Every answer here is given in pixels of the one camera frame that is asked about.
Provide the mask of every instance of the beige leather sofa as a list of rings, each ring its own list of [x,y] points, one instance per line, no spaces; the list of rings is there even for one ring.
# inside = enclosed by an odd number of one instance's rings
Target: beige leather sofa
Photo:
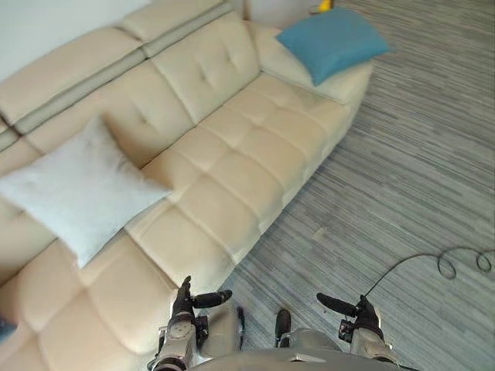
[[[0,198],[0,315],[18,324],[1,371],[140,369],[171,291],[188,274],[196,292],[218,288],[339,143],[372,65],[315,88],[277,32],[221,0],[157,1],[0,84],[0,175],[103,114],[173,189],[82,270]]]

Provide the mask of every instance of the yellow object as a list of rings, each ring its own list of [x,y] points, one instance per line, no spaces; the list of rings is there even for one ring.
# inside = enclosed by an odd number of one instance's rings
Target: yellow object
[[[332,8],[332,0],[323,0],[319,6],[321,12],[328,12]]]

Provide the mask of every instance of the white pillow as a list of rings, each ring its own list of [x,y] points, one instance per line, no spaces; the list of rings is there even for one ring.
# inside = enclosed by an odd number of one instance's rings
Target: white pillow
[[[170,191],[145,179],[96,117],[52,153],[1,178],[0,193],[52,230],[84,267]]]

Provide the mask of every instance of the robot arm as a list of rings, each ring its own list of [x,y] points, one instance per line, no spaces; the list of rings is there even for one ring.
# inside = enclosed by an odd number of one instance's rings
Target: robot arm
[[[365,296],[361,295],[357,305],[321,293],[317,294],[316,297],[328,309],[356,318],[354,323],[342,320],[339,328],[339,338],[350,343],[351,354],[398,364],[391,346],[384,341],[380,316]]]

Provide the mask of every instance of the gray striped carpet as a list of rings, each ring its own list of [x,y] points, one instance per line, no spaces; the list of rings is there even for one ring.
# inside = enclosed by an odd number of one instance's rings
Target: gray striped carpet
[[[402,257],[495,245],[493,0],[340,5],[395,52],[378,58],[349,134],[224,284],[246,309],[248,348],[273,345],[281,306],[337,339],[318,291],[356,302]],[[370,295],[403,364],[495,370],[495,274],[474,258],[452,254],[456,281],[420,258]]]

